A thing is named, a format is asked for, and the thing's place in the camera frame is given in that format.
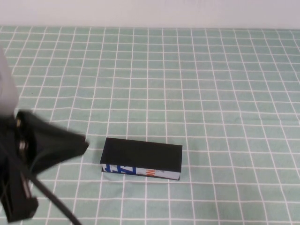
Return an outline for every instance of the blue and white label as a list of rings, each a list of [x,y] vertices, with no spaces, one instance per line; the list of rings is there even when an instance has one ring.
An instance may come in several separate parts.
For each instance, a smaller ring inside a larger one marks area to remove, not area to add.
[[[146,175],[152,177],[163,177],[167,179],[175,179],[178,180],[180,176],[180,172],[171,172],[164,170],[153,170],[153,169],[144,169],[137,168],[131,166],[121,166],[121,165],[110,165],[110,164],[102,164],[103,170],[109,173],[124,173],[131,175]]]

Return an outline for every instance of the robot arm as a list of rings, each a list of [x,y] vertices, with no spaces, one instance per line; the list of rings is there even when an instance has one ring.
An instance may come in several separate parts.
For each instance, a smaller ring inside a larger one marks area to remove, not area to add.
[[[18,90],[11,76],[4,51],[0,47],[0,117],[13,115],[18,102]]]
[[[7,221],[12,223],[35,215],[38,200],[31,195],[31,180],[74,225],[80,225],[35,176],[83,155],[89,146],[85,136],[46,123],[30,111],[20,110],[15,117],[18,101],[18,91],[0,47],[0,201]]]

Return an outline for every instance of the black box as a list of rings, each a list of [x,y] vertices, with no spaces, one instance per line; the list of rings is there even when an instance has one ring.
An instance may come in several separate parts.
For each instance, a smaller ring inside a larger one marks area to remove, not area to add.
[[[179,180],[182,146],[106,138],[100,164],[103,172]]]

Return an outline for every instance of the checkered tablecloth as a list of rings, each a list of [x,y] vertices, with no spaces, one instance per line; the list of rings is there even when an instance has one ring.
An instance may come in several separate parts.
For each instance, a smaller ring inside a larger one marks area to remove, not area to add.
[[[39,175],[83,225],[300,224],[299,30],[0,26],[0,45],[18,108],[90,142]],[[180,180],[101,173],[107,136],[183,145]],[[33,193],[23,225],[69,224]]]

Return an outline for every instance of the table surface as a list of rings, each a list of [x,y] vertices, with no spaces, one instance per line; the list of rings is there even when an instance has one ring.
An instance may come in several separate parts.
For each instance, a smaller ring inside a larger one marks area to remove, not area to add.
[[[39,175],[83,225],[300,224],[299,30],[0,26],[0,45],[18,108],[90,142]],[[183,145],[180,181],[101,173],[107,136]],[[33,192],[22,224],[69,224]]]

